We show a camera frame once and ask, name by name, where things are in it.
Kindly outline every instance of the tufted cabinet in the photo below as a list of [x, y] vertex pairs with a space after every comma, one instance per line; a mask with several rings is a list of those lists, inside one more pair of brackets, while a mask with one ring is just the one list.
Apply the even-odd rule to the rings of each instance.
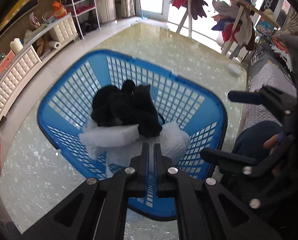
[[31, 78], [60, 51], [60, 49], [55, 49], [43, 60], [39, 58], [32, 44], [46, 32], [49, 32], [54, 41], [61, 43], [60, 49], [77, 37], [76, 27], [69, 14], [50, 24], [24, 46], [22, 51], [13, 58], [10, 67], [0, 76], [0, 121], [3, 116], [7, 115], [13, 102]]

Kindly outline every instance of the metal bolt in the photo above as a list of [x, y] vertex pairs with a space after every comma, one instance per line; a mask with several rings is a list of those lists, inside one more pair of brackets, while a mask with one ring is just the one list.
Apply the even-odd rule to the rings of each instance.
[[171, 167], [168, 169], [169, 174], [176, 174], [178, 172], [178, 169], [175, 167]]
[[260, 207], [260, 200], [257, 198], [253, 198], [250, 202], [249, 202], [249, 206], [253, 209], [257, 209]]
[[216, 184], [216, 180], [214, 178], [208, 178], [206, 179], [206, 183], [210, 186], [213, 186]]
[[132, 174], [134, 173], [136, 170], [133, 167], [127, 167], [125, 168], [125, 173], [126, 174]]
[[246, 166], [243, 168], [243, 174], [250, 175], [253, 172], [253, 168], [250, 166]]
[[89, 178], [89, 179], [87, 179], [87, 184], [88, 185], [94, 185], [94, 184], [96, 184], [97, 183], [97, 179], [96, 178]]

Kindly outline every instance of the paper roll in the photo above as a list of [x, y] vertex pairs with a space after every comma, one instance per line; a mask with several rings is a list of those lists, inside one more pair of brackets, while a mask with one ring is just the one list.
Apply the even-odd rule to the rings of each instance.
[[61, 44], [58, 41], [49, 41], [49, 46], [54, 49], [58, 49], [60, 48]]
[[15, 55], [17, 55], [23, 49], [23, 45], [22, 45], [20, 39], [15, 38], [13, 41], [11, 41], [10, 48], [13, 51], [13, 53]]

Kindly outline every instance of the wooden clothes rack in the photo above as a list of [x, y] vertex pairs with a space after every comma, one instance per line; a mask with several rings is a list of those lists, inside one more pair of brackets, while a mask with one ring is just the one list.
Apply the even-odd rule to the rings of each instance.
[[[234, 25], [232, 27], [231, 34], [233, 34], [233, 31], [236, 29], [236, 27], [237, 27], [237, 25], [239, 23], [239, 20], [240, 20], [242, 14], [243, 14], [243, 11], [244, 11], [245, 8], [248, 8], [248, 9], [250, 9], [250, 10], [258, 13], [261, 17], [264, 17], [267, 21], [269, 21], [276, 28], [279, 27], [278, 24], [275, 21], [273, 21], [272, 19], [270, 19], [266, 14], [264, 14], [261, 11], [259, 11], [256, 7], [254, 7], [251, 3], [248, 3], [246, 0], [230, 0], [230, 1], [233, 1], [235, 3], [239, 3], [240, 4], [240, 8], [239, 8], [237, 17], [235, 19]], [[180, 30], [184, 26], [184, 23], [185, 23], [185, 20], [186, 20], [187, 16], [189, 16], [189, 37], [191, 38], [192, 37], [191, 0], [188, 0], [188, 9], [185, 12], [184, 16], [182, 17], [182, 20], [181, 20], [181, 22], [180, 22], [180, 24], [178, 26], [177, 31], [176, 31], [177, 33], [180, 33]], [[230, 39], [224, 43], [224, 45], [222, 47], [221, 54], [227, 55], [230, 47], [232, 46], [232, 44], [234, 42], [231, 37], [232, 37], [232, 35], [230, 35]]]

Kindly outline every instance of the blue laundry basket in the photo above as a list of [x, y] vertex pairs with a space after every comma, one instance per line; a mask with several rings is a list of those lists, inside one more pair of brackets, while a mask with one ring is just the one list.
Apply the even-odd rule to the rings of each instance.
[[[190, 135], [190, 146], [176, 167], [193, 178], [204, 179], [210, 172], [210, 164], [200, 158], [199, 151], [222, 146], [227, 128], [222, 102], [209, 90], [140, 59], [109, 50], [86, 54], [42, 100], [37, 115], [40, 129], [86, 178], [105, 179], [105, 154], [96, 161], [90, 159], [78, 134], [87, 121], [97, 90], [109, 84], [121, 88], [126, 79], [137, 85], [151, 84], [151, 96], [158, 112], [166, 122], [176, 121]], [[123, 169], [115, 164], [109, 168], [113, 173]], [[149, 173], [147, 196], [129, 198], [129, 207], [151, 219], [176, 219], [174, 199], [157, 198], [155, 192], [154, 175]]]

